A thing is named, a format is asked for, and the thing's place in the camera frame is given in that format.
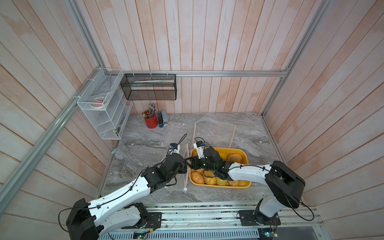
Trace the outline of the brown potato front left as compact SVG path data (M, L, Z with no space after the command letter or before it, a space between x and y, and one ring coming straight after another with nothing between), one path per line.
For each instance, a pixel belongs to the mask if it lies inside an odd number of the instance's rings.
M201 184L201 185L205 184L204 177L199 172L191 173L191 179L196 184Z

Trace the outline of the blue black stapler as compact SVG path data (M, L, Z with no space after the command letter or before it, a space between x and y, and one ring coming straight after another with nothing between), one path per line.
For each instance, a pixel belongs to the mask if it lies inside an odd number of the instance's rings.
M164 127L163 115L161 111L158 112L158 125L159 125L159 128Z

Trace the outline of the clear zipper bag pink dots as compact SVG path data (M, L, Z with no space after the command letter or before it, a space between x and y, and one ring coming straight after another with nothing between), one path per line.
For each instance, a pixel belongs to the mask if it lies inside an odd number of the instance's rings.
M236 128L234 124L214 120L195 124L192 143L202 141L207 147L231 148Z

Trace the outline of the red pen cup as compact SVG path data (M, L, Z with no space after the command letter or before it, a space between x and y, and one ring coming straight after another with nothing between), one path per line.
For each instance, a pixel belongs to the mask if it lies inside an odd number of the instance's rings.
M158 118L154 115L151 118L144 118L147 128L155 129L158 126Z

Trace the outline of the yellow potato front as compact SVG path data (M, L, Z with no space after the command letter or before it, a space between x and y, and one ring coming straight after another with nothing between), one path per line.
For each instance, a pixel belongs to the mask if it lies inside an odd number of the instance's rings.
M217 184L217 179L215 174L212 171L203 171L203 177L205 184L207 185L216 185Z

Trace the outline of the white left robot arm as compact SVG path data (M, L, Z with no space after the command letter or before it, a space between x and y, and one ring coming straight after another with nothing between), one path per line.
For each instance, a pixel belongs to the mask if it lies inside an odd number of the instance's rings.
M66 220L71 240L97 240L112 230L107 220L123 207L149 194L169 187L178 174L187 172L187 160L172 153L165 161L142 170L131 183L111 194L87 202L84 198L74 203Z

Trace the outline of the clear zipper bag pink zip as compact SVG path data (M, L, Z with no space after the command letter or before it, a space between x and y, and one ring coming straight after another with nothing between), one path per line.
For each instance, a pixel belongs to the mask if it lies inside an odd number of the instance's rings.
M164 158L164 161L166 160L167 156L169 156L168 151L167 151L167 154L166 154L166 156L165 156L165 158ZM189 164L189 162L188 162L188 159L189 159L189 158L186 158L186 159L185 159L185 160L186 160L186 163L187 163L187 173L184 174L184 175L187 175L187 174L189 174L189 172L190 172L190 164ZM166 188L166 187L171 187L171 186L176 185L176 184L177 184L177 175L176 175L173 179L171 179L171 180L165 180L165 185L164 185L164 187Z

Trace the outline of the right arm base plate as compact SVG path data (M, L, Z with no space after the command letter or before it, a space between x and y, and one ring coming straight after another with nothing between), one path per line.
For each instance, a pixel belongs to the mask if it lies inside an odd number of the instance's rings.
M237 218L240 219L242 226L279 226L281 220L276 213L273 217L269 218L260 212L261 199L254 210L240 210L238 211Z

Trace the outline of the brown potato back right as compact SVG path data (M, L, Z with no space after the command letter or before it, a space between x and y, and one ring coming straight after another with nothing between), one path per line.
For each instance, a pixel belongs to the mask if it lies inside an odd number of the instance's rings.
M238 153L232 153L227 156L227 161L229 162L235 162L235 163L242 163L243 162L243 157L242 155Z

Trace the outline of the tape roll on shelf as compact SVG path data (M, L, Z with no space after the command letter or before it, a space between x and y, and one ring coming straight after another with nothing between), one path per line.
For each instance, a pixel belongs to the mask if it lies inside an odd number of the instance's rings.
M109 100L105 96L96 96L90 100L90 107L95 110L104 109L109 105Z

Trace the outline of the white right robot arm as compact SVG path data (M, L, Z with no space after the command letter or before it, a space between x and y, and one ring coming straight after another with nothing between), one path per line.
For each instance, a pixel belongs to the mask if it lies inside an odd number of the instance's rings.
M274 161L262 166L241 164L231 161L229 155L224 160L213 147L207 148L197 143L194 144L193 152L196 155L191 158L191 169L202 169L203 177L207 179L216 177L233 184L236 181L247 181L270 188L272 194L262 199L255 210L257 221L267 221L285 207L294 210L300 206L306 183L284 163Z

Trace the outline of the brown potato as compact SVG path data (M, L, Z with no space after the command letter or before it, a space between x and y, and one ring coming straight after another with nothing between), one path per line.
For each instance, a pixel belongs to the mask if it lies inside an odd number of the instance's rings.
M201 185L205 184L204 177L199 172L191 173L191 179L196 184L201 184Z
M238 153L232 153L227 156L227 161L229 162L235 162L235 163L242 163L243 162L243 157L242 155Z

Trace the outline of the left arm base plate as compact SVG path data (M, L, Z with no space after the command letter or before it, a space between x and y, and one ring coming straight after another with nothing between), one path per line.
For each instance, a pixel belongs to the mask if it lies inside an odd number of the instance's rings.
M125 226L122 229L143 229L149 228L156 230L161 226L162 213L154 212L149 213L143 203L134 203L125 207L128 210L138 210L140 219L135 225Z

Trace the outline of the black mesh wall basket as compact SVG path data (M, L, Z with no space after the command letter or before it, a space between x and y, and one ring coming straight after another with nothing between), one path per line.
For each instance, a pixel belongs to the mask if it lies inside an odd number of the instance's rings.
M120 86L129 101L177 99L177 79L173 74L124 74Z

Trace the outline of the yellow plastic tray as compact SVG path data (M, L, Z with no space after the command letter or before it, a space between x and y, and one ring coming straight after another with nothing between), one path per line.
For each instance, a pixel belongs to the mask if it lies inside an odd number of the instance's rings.
M243 157L243 162L239 163L239 164L247 165L249 163L247 155L242 150L230 149L230 148L214 148L214 149L219 152L221 158L223 160L225 160L225 161L227 161L227 156L229 154L238 153L238 154L242 155L242 157ZM226 188L226 189L247 189L247 188L249 188L251 186L251 182L249 182L249 181L237 181L237 182L235 181L235 182L231 182L231 181L220 180L219 178L216 178L217 179L217 184L216 185L196 184L191 179L191 173L193 173L193 172L199 172L201 175L203 175L203 171L200 171L200 170L190 170L190 173L189 173L189 180L190 180L190 182L192 184L196 185L196 186L199 186L199 187Z

